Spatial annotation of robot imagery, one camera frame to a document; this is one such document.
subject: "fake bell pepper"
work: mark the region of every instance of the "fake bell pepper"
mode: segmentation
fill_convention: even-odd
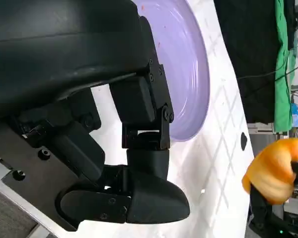
[[[267,146],[252,161],[242,179],[250,193],[251,184],[271,204],[283,204],[292,195],[296,174],[291,162],[298,162],[298,138],[281,139]]]

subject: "bolt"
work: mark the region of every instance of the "bolt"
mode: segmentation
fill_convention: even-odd
[[[168,112],[168,110],[165,110],[164,111],[164,119],[166,119],[166,120],[169,120],[169,112]]]
[[[107,215],[106,213],[103,213],[103,214],[100,215],[99,218],[100,218],[101,220],[107,220],[108,215]]]
[[[80,120],[80,123],[85,128],[91,128],[94,125],[93,117],[91,115],[86,115],[82,117],[82,119]]]
[[[113,204],[116,203],[116,199],[112,197],[112,198],[109,199],[108,203],[113,205]]]
[[[173,120],[174,120],[174,114],[173,114],[173,113],[171,113],[171,114],[170,114],[170,123],[172,123],[172,122],[173,122]]]
[[[85,119],[85,126],[86,126],[86,127],[92,127],[92,126],[93,126],[93,119],[91,118],[91,116],[88,116],[88,117]]]
[[[41,160],[48,160],[51,157],[51,154],[48,150],[42,149],[38,152],[38,157]]]
[[[25,179],[25,173],[23,171],[20,171],[20,170],[15,170],[15,171],[12,172],[12,177],[16,181],[23,181]]]
[[[149,78],[150,78],[150,82],[153,82],[154,81],[154,77],[153,77],[153,74],[152,73],[150,74],[150,77]]]
[[[262,223],[256,224],[256,226],[260,230],[264,228],[264,224],[262,224]]]

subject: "white table surface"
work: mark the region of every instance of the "white table surface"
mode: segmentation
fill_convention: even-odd
[[[243,238],[249,195],[241,179],[253,160],[243,106],[233,67],[221,34],[213,0],[188,0],[200,25],[208,53],[211,98],[206,121],[188,142],[172,143],[168,180],[186,193],[191,215],[164,225],[130,225],[84,221],[75,233],[52,222],[0,181],[0,191],[60,238]],[[106,152],[107,164],[125,164],[121,123],[108,86],[93,89],[102,128],[91,135]],[[244,132],[245,151],[240,145]],[[0,179],[8,171],[0,164]]]

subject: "blue object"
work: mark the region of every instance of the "blue object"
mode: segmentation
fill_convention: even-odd
[[[293,127],[298,127],[298,105],[292,103]]]

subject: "purple plate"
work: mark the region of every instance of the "purple plate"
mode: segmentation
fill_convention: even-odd
[[[149,21],[174,109],[170,137],[186,141],[201,129],[209,106],[210,75],[204,41],[186,0],[134,0]]]

